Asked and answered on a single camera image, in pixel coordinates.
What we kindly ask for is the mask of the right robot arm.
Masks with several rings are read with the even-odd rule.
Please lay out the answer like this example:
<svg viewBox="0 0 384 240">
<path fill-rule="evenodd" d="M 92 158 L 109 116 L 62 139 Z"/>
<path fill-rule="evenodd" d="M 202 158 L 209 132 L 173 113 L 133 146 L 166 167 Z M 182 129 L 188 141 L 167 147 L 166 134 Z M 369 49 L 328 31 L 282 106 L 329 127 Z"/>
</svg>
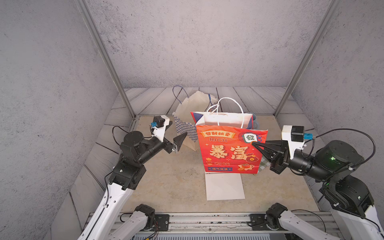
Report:
<svg viewBox="0 0 384 240">
<path fill-rule="evenodd" d="M 382 240 L 384 231 L 377 218 L 368 187 L 351 174 L 366 160 L 349 144 L 331 141 L 315 155 L 303 153 L 305 142 L 267 141 L 252 145 L 271 162 L 271 171 L 286 168 L 321 182 L 320 192 L 343 219 L 352 237 Z"/>
</svg>

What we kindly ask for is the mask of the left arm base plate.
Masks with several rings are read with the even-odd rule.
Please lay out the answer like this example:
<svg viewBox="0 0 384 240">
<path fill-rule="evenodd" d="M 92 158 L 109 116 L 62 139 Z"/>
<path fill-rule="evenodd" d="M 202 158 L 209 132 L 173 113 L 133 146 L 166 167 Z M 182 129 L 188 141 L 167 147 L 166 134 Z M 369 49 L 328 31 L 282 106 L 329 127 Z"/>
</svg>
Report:
<svg viewBox="0 0 384 240">
<path fill-rule="evenodd" d="M 167 232 L 169 230 L 170 215 L 155 214 L 151 231 Z"/>
</svg>

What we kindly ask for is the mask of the white happy every day bag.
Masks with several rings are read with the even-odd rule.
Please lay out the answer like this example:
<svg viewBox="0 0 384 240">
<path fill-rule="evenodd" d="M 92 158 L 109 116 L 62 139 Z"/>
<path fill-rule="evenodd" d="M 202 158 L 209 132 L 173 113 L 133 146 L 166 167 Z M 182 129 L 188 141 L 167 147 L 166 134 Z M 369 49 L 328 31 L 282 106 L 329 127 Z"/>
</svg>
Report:
<svg viewBox="0 0 384 240">
<path fill-rule="evenodd" d="M 226 201 L 245 199 L 240 174 L 205 173 L 207 201 Z"/>
</svg>

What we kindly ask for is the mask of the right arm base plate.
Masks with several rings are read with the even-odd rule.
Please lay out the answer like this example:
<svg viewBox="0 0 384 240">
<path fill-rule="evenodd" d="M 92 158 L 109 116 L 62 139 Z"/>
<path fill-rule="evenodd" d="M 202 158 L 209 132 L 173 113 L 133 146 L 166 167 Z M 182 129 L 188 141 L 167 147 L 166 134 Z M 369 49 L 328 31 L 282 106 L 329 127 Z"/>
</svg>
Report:
<svg viewBox="0 0 384 240">
<path fill-rule="evenodd" d="M 267 230 L 267 217 L 265 214 L 250 214 L 250 220 L 247 225 L 252 228 L 253 231 L 265 231 Z"/>
</svg>

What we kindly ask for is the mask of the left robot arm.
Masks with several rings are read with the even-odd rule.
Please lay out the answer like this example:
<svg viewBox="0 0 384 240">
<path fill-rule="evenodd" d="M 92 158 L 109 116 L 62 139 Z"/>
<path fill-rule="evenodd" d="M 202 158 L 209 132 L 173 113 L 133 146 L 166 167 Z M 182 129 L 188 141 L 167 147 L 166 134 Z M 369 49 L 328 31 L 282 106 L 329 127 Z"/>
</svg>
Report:
<svg viewBox="0 0 384 240">
<path fill-rule="evenodd" d="M 139 131 L 127 133 L 120 144 L 122 157 L 113 171 L 108 174 L 106 192 L 79 238 L 81 240 L 130 240 L 141 230 L 152 228 L 155 223 L 155 209 L 141 204 L 135 208 L 127 221 L 111 232 L 123 205 L 136 190 L 146 172 L 144 164 L 162 150 L 169 154 L 178 152 L 187 135 L 183 133 L 170 142 L 167 139 L 160 141 L 156 137 L 146 140 Z"/>
</svg>

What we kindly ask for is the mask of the red and white paper bag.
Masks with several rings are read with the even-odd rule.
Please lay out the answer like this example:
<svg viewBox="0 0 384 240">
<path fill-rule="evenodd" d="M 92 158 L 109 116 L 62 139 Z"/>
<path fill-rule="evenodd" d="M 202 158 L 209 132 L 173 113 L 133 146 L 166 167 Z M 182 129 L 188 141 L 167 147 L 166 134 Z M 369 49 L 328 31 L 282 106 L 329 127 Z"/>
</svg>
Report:
<svg viewBox="0 0 384 240">
<path fill-rule="evenodd" d="M 239 113 L 219 111 L 222 101 L 232 101 Z M 204 112 L 192 112 L 207 173 L 257 174 L 262 153 L 253 143 L 264 144 L 267 130 L 255 130 L 253 114 L 245 113 L 234 99 L 224 97 Z"/>
</svg>

